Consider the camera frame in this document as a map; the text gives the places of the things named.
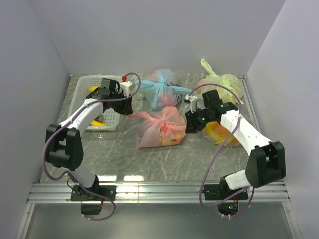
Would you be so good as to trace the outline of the pink plastic bag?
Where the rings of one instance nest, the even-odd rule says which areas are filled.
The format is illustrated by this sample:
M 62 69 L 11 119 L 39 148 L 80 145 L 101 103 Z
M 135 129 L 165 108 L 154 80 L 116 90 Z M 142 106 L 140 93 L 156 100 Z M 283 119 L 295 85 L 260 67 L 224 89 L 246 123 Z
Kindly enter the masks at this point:
M 186 122 L 176 107 L 149 113 L 133 111 L 129 117 L 144 119 L 137 130 L 136 148 L 177 145 L 186 135 Z

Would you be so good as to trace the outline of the single yellow banana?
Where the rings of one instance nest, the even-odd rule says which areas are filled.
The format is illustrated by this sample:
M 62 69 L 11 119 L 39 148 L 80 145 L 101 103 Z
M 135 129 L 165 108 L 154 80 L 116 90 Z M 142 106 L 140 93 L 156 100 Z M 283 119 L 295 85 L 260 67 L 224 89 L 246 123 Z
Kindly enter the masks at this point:
M 94 92 L 94 93 L 96 93 L 96 92 L 98 92 L 99 91 L 99 86 L 93 86 L 93 87 L 90 87 L 89 89 L 88 89 L 88 92 Z

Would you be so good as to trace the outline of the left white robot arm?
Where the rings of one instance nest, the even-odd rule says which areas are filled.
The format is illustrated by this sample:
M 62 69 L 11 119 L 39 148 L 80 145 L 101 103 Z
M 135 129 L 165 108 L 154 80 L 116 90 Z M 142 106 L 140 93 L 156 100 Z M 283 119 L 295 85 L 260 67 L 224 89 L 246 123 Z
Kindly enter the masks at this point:
M 113 109 L 121 115 L 131 115 L 132 94 L 135 84 L 123 76 L 120 81 L 103 78 L 82 105 L 61 124 L 51 124 L 46 130 L 46 143 L 42 153 L 43 164 L 65 169 L 74 182 L 73 192 L 88 201 L 105 199 L 98 176 L 83 163 L 84 150 L 81 136 L 91 122 L 105 110 Z

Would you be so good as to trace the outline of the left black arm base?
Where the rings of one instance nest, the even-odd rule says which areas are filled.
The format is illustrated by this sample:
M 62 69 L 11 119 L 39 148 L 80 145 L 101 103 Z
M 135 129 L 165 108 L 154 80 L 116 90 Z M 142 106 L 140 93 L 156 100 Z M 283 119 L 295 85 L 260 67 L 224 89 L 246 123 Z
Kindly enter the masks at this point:
M 116 195 L 117 187 L 115 185 L 111 186 L 100 186 L 99 189 L 94 189 L 94 193 L 107 197 L 108 199 L 114 201 Z M 70 197 L 71 202 L 80 202 L 81 214 L 85 216 L 97 216 L 100 214 L 103 203 L 106 202 L 104 198 L 92 195 L 84 191 L 80 186 L 75 185 L 72 188 L 72 193 Z

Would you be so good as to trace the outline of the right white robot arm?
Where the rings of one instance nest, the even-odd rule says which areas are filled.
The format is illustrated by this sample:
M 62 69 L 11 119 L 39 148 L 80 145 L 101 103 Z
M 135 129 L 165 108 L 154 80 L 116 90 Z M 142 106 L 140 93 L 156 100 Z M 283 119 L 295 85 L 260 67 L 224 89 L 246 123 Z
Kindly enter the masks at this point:
M 246 150 L 249 159 L 244 170 L 223 176 L 217 193 L 222 199 L 232 198 L 237 191 L 259 188 L 286 176 L 285 148 L 279 141 L 272 142 L 259 133 L 231 102 L 224 103 L 217 90 L 202 95 L 204 108 L 197 108 L 198 97 L 186 95 L 190 105 L 186 112 L 186 133 L 197 133 L 210 122 L 226 128 Z

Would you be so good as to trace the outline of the clear bag of fruits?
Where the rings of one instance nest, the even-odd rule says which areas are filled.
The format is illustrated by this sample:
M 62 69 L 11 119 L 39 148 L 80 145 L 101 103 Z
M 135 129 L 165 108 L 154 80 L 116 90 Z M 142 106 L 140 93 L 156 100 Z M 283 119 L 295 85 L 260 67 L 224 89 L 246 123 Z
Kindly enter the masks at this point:
M 221 126 L 218 122 L 209 122 L 201 131 L 203 137 L 215 145 L 221 145 L 223 141 L 229 136 L 230 131 Z M 225 147 L 241 147 L 240 142 L 231 136 L 224 144 Z

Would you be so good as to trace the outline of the blue tied plastic bag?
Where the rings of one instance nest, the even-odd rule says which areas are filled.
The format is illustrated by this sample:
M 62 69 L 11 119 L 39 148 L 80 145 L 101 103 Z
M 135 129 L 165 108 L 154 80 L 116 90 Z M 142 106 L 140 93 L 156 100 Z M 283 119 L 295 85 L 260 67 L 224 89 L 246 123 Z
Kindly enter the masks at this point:
M 182 95 L 192 91 L 181 87 L 177 75 L 170 69 L 155 70 L 147 79 L 141 80 L 140 90 L 154 111 L 175 107 Z

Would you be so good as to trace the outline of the green tied plastic bag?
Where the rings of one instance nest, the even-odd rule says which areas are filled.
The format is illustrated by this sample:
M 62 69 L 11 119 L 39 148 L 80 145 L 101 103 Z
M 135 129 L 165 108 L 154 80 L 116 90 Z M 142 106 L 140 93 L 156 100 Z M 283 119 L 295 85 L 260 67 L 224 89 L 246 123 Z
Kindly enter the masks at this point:
M 243 91 L 242 82 L 239 80 L 237 76 L 232 74 L 217 75 L 205 59 L 201 59 L 200 63 L 208 74 L 195 85 L 196 88 L 204 84 L 218 84 L 231 90 L 237 96 L 237 98 L 241 100 L 241 98 L 244 95 L 244 91 Z M 198 94 L 203 94 L 211 90 L 217 90 L 220 99 L 224 103 L 231 102 L 235 105 L 238 104 L 233 94 L 231 94 L 228 90 L 219 86 L 215 86 L 215 85 L 203 86 L 195 91 Z

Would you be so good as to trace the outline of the white plastic basket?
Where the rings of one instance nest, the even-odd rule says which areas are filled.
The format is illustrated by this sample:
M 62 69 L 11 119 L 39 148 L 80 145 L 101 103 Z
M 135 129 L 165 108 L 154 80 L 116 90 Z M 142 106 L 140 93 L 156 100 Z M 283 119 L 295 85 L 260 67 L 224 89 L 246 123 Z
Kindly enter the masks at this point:
M 67 122 L 69 122 L 68 118 L 82 107 L 86 97 L 90 94 L 89 88 L 96 86 L 99 87 L 103 78 L 116 80 L 119 83 L 122 81 L 121 76 L 115 75 L 89 75 L 80 77 L 75 87 L 68 117 L 60 123 L 61 126 L 64 126 Z M 86 131 L 114 131 L 116 129 L 120 121 L 119 113 L 115 112 L 112 108 L 109 108 L 105 110 L 101 116 L 103 117 L 102 123 L 105 125 L 92 126 L 89 123 Z

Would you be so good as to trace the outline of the small yellow mango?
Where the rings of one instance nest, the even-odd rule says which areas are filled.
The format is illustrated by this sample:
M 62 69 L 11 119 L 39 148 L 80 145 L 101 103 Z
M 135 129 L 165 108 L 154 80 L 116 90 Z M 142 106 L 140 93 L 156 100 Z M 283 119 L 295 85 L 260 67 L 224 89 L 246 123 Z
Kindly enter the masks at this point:
M 107 125 L 104 124 L 104 123 L 102 123 L 102 122 L 93 120 L 93 121 L 90 123 L 90 126 L 107 126 Z

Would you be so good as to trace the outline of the aluminium mounting rail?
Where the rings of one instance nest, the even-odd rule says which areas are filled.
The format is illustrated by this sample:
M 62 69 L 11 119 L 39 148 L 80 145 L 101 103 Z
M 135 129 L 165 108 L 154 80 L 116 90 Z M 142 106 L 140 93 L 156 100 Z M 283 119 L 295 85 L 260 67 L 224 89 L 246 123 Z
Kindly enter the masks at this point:
M 198 203 L 200 182 L 164 181 L 164 182 L 102 182 L 103 186 L 116 186 L 117 204 L 165 204 Z M 66 183 L 33 184 L 28 204 L 64 204 L 72 203 L 71 189 Z M 284 182 L 274 182 L 257 188 L 253 202 L 289 202 L 290 197 Z

